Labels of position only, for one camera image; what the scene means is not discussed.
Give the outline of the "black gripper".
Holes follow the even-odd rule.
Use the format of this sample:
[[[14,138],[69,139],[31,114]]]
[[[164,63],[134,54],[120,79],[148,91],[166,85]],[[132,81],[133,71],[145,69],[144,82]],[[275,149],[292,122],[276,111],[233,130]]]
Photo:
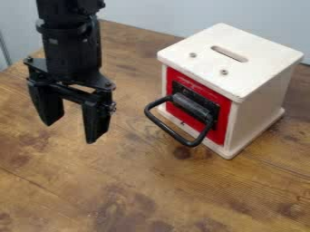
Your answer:
[[[85,102],[92,92],[113,92],[113,82],[100,73],[101,42],[96,18],[47,22],[38,19],[43,58],[26,58],[27,90],[42,123],[50,126],[64,115],[62,98]]]

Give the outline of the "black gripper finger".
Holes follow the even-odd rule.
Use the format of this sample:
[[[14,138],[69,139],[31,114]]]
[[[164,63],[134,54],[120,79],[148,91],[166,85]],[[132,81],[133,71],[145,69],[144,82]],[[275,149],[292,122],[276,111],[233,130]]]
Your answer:
[[[92,92],[81,105],[85,142],[92,144],[109,129],[109,119],[116,111],[112,92]]]

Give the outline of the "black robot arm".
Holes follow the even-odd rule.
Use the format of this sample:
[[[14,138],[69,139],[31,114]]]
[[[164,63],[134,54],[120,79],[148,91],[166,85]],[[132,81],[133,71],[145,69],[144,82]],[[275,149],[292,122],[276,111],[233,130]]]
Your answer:
[[[35,30],[45,56],[27,57],[27,90],[45,125],[64,115],[64,101],[81,105],[85,142],[109,129],[114,83],[100,73],[101,43],[97,12],[104,0],[35,0]]]

